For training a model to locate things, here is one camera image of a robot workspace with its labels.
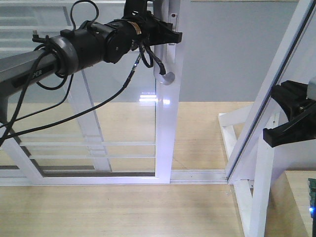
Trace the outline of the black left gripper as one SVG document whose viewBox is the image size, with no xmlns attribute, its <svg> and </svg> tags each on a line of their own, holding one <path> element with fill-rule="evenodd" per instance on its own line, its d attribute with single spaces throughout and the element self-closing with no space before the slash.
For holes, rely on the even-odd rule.
<svg viewBox="0 0 316 237">
<path fill-rule="evenodd" d="M 173 30 L 172 23 L 155 18 L 147 7 L 147 0 L 126 0 L 123 19 L 135 22 L 140 27 L 142 38 L 149 46 L 180 43 L 182 32 Z"/>
</svg>

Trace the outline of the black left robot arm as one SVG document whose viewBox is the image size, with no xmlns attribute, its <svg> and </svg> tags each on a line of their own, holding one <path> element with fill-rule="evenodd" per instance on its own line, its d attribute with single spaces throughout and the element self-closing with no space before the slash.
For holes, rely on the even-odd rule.
<svg viewBox="0 0 316 237">
<path fill-rule="evenodd" d="M 123 55 L 142 46 L 160 66 L 164 65 L 150 47 L 180 43 L 182 33 L 173 30 L 172 23 L 163 22 L 147 10 L 145 0 L 127 0 L 123 17 L 107 24 L 94 19 L 84 21 L 79 28 L 62 30 L 58 36 L 39 38 L 39 49 L 2 58 L 0 61 L 0 121 L 7 123 L 8 98 L 21 91 L 26 82 L 33 84 L 56 74 L 72 75 L 101 61 L 117 63 Z"/>
</svg>

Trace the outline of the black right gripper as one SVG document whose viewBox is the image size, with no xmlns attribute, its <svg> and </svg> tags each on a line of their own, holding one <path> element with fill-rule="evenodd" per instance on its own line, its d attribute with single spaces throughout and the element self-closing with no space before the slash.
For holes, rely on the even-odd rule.
<svg viewBox="0 0 316 237">
<path fill-rule="evenodd" d="M 289 122 L 275 128 L 264 128 L 263 139 L 267 144 L 273 148 L 316 138 L 316 117 L 296 117 L 316 103 L 315 80 L 308 84 L 287 80 L 272 87 L 271 97 L 283 109 Z"/>
</svg>

